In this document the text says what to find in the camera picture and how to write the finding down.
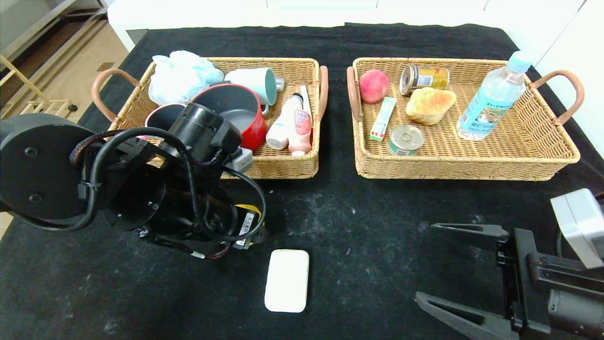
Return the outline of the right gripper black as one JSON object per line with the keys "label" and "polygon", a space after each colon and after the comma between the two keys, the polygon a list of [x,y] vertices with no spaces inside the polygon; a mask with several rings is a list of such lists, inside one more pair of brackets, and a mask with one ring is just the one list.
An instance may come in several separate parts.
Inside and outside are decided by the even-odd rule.
{"label": "right gripper black", "polygon": [[436,236],[484,250],[497,248],[504,278],[505,318],[416,292],[427,314],[471,340],[546,340],[552,330],[603,338],[603,269],[537,251],[533,232],[500,225],[436,222]]}

